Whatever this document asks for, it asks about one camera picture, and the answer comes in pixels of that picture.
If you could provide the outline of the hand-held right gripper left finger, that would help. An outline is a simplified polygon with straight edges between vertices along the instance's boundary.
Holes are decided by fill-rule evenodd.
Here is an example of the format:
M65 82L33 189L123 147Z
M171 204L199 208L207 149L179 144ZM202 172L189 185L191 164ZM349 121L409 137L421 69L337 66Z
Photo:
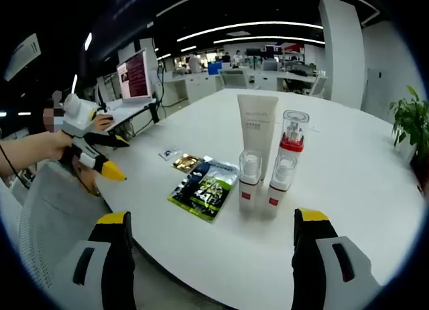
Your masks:
M131 213L100 218L57 265L49 296L59 309L135 309Z

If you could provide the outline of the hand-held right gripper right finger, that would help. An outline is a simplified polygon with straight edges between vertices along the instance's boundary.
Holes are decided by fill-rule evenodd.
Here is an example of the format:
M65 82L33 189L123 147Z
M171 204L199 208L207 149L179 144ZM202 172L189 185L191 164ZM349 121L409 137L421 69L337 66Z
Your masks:
M294 210L292 268L292 309L364 309L381 290L369 258L317 210Z

